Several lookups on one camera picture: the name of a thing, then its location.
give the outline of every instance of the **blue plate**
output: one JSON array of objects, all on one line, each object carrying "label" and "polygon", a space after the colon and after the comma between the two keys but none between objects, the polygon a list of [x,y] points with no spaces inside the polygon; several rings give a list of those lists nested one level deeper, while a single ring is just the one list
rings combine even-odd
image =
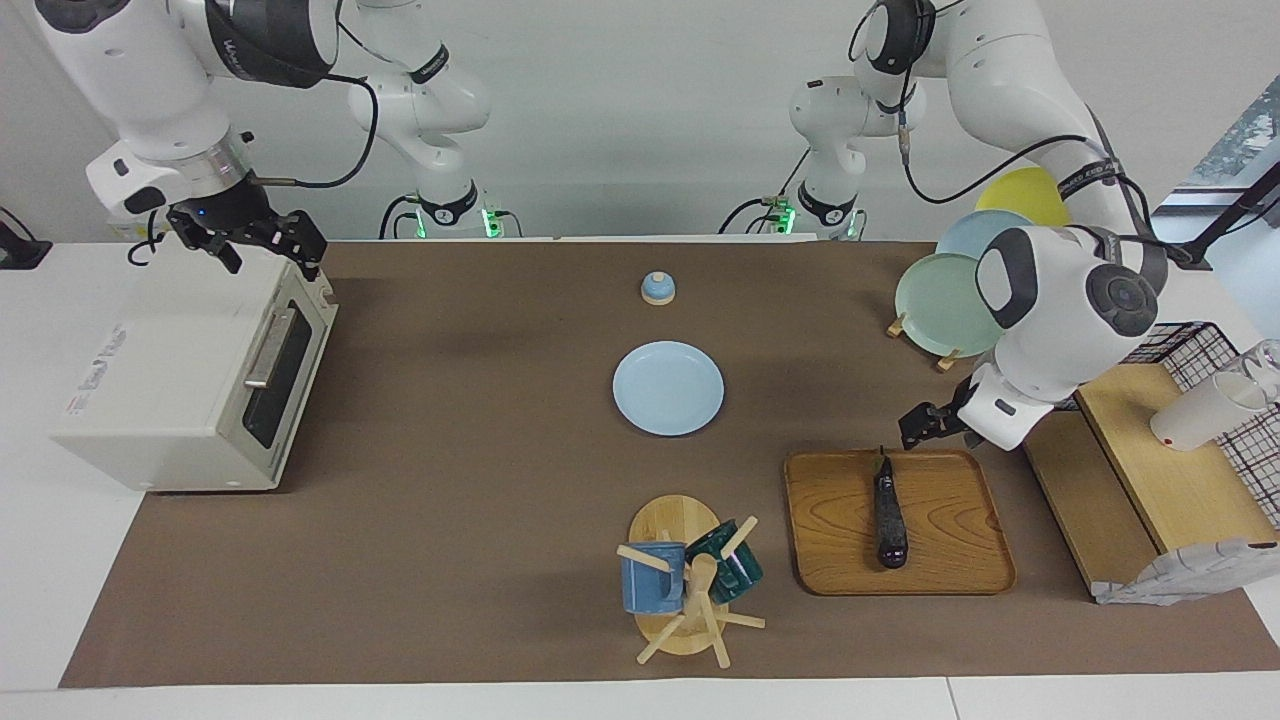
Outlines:
[{"label": "blue plate", "polygon": [[632,425],[646,433],[685,436],[719,413],[724,378],[716,363],[691,345],[650,342],[618,363],[613,401]]},{"label": "blue plate", "polygon": [[938,241],[938,252],[982,258],[996,236],[1009,228],[1023,228],[1036,223],[1010,210],[975,210],[955,222]]}]

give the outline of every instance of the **green plate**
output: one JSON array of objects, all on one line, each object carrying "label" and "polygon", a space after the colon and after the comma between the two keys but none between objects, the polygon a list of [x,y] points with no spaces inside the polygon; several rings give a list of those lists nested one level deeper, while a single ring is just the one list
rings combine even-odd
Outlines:
[{"label": "green plate", "polygon": [[911,342],[940,356],[979,355],[996,346],[1000,325],[978,295],[978,260],[940,252],[902,273],[893,295],[902,329]]}]

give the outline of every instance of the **dark green mug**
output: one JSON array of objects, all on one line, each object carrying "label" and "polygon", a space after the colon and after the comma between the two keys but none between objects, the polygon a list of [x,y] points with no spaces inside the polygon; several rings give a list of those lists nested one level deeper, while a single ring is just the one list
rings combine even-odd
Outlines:
[{"label": "dark green mug", "polygon": [[764,570],[760,569],[760,564],[755,560],[755,555],[751,553],[751,548],[746,547],[746,542],[739,544],[737,550],[728,557],[722,559],[719,556],[721,550],[728,544],[730,538],[736,532],[737,520],[731,518],[705,536],[695,539],[685,550],[685,562],[692,562],[695,556],[704,552],[716,559],[716,579],[712,582],[710,592],[707,594],[717,605],[724,605],[731,600],[742,597],[746,591],[754,588],[760,582],[760,578],[764,577]]}]

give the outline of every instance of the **white toaster oven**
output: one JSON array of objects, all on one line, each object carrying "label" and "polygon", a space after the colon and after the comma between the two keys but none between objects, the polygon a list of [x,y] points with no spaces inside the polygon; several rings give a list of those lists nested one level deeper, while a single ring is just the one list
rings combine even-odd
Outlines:
[{"label": "white toaster oven", "polygon": [[233,275],[177,236],[159,246],[68,388],[59,445],[140,491],[279,484],[338,305],[323,273],[237,250]]}]

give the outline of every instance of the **brown tabletop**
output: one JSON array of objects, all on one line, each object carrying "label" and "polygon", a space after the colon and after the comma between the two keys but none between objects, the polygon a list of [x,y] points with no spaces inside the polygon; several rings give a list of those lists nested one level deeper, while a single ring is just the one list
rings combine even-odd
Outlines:
[{"label": "brown tabletop", "polygon": [[[792,573],[782,462],[896,445],[968,366],[884,336],[902,243],[346,245],[342,302],[280,488],[148,496],[64,687],[831,678],[1280,669],[1240,591],[1097,606],[1021,452],[974,452],[1018,566],[995,597],[815,597]],[[678,283],[652,307],[653,269]],[[724,405],[655,438],[617,411],[631,348],[708,352]],[[956,441],[937,447],[956,447]],[[621,607],[635,511],[686,493],[759,516],[765,570],[733,659],[658,655]]]}]

